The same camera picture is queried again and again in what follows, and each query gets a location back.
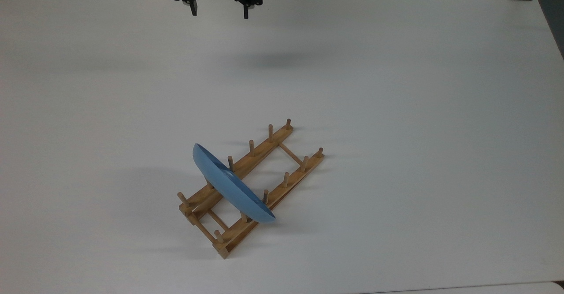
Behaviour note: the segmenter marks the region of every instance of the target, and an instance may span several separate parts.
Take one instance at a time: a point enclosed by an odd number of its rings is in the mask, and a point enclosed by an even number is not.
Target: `blue plate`
[[[260,223],[276,219],[264,202],[207,149],[196,143],[192,156],[204,177],[238,210]]]

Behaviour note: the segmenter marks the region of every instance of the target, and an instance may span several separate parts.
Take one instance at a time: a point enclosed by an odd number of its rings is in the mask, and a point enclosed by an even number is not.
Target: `wooden peg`
[[[302,167],[300,168],[300,171],[306,171],[306,166],[308,165],[308,160],[310,158],[306,155],[304,156],[304,161],[302,162]]]
[[[242,212],[241,212],[241,220],[243,221],[243,223],[249,222],[249,218],[246,216],[246,214]]]
[[[262,192],[262,202],[264,202],[264,205],[268,204],[268,190]]]
[[[284,183],[282,184],[282,186],[284,188],[288,187],[288,179],[290,178],[290,173],[286,172],[284,173]]]
[[[268,141],[272,142],[272,124],[268,125]]]
[[[186,199],[184,194],[182,194],[181,192],[178,192],[177,195],[178,195],[178,198],[180,198],[180,200],[182,201],[182,204],[184,204],[184,206],[190,207],[190,203],[188,202],[188,200]]]
[[[219,243],[223,243],[223,236],[221,235],[221,232],[219,232],[219,230],[215,230],[213,234],[215,234],[215,237],[217,238],[217,241]]]
[[[229,170],[234,171],[233,157],[231,155],[227,156],[227,162],[229,163]]]
[[[254,156],[254,141],[249,140],[249,153],[251,156]]]

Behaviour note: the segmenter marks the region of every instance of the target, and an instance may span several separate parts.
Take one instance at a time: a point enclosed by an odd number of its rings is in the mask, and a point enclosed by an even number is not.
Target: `wooden crossbar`
[[[325,155],[323,155],[323,149],[319,148],[311,157],[305,156],[303,160],[300,160],[282,143],[292,131],[293,127],[290,125],[290,119],[288,119],[284,127],[280,128],[275,133],[272,132],[272,125],[269,125],[268,138],[260,143],[260,145],[255,147],[254,142],[251,140],[249,142],[249,152],[235,163],[233,163],[231,156],[228,157],[230,169],[232,169],[234,174],[240,179],[247,176],[248,173],[274,151],[276,147],[282,148],[298,163],[299,167],[292,174],[286,172],[282,183],[276,188],[272,191],[264,190],[262,200],[270,210],[278,206],[282,199],[286,197],[300,181],[310,174],[325,157]],[[241,218],[231,227],[228,227],[212,210],[213,206],[215,206],[223,196],[209,183],[189,198],[185,198],[185,196],[179,192],[178,198],[180,198],[182,202],[179,206],[180,211],[191,224],[197,226],[203,232],[223,258],[227,258],[241,241],[258,225],[258,222],[248,218],[244,213],[241,213]],[[203,224],[201,224],[200,219],[205,214],[209,214],[213,220],[219,224],[224,230],[223,234],[220,233],[219,230],[215,230],[214,234],[211,234]]]

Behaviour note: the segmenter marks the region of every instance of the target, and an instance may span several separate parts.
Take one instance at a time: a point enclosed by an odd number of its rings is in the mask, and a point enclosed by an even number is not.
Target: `white table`
[[[0,0],[0,288],[361,293],[564,279],[537,1]],[[327,158],[223,260],[178,211],[292,118]],[[276,151],[245,182],[294,167]],[[236,213],[225,205],[223,214]]]

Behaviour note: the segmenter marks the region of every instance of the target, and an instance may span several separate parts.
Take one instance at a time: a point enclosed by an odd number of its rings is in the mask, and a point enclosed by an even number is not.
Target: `blue bowl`
[[[204,177],[238,210],[260,223],[273,222],[276,219],[264,202],[207,149],[196,143],[192,156]]]

